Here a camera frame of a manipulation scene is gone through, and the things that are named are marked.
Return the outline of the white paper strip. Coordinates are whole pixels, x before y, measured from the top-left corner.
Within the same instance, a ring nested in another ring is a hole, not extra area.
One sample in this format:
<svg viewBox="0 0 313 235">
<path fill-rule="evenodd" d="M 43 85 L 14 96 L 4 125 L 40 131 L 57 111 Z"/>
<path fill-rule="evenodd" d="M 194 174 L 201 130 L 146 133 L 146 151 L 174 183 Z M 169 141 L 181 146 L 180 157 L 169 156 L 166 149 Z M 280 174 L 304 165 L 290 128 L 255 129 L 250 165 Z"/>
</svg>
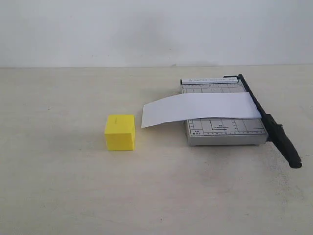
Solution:
<svg viewBox="0 0 313 235">
<path fill-rule="evenodd" d="M 249 93 L 188 93 L 143 106 L 141 127 L 199 118 L 259 119 Z"/>
</svg>

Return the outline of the yellow foam cube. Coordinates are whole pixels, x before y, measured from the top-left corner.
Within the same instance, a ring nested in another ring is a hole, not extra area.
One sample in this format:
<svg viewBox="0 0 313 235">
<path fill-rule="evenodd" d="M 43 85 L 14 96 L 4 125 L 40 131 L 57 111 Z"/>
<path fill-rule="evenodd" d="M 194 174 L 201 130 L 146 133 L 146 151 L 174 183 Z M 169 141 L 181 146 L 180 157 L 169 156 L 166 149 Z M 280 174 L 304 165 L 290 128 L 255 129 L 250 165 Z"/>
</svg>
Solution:
<svg viewBox="0 0 313 235">
<path fill-rule="evenodd" d="M 134 115 L 108 115 L 104 135 L 109 151 L 134 150 Z"/>
</svg>

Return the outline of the black cutter blade arm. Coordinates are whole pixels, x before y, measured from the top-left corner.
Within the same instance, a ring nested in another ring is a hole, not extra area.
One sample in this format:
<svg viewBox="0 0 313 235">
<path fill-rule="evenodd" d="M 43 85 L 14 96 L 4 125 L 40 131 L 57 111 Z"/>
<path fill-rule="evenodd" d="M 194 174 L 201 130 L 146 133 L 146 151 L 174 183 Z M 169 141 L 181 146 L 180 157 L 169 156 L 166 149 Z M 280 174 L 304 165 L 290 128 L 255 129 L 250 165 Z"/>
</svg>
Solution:
<svg viewBox="0 0 313 235">
<path fill-rule="evenodd" d="M 250 89 L 249 85 L 245 81 L 244 77 L 239 74 L 238 79 L 241 80 L 244 88 L 250 94 L 253 102 L 256 105 L 259 113 L 261 114 L 262 123 L 268 133 L 267 141 L 272 142 L 276 148 L 280 151 L 280 153 L 284 156 L 286 161 L 288 162 L 289 166 L 294 169 L 299 169 L 302 167 L 301 158 L 295 149 L 294 145 L 287 137 L 283 126 L 278 124 L 271 114 L 267 114 L 265 110 L 262 108 L 261 104 L 258 102 L 257 98 L 253 94 L 252 90 Z"/>
</svg>

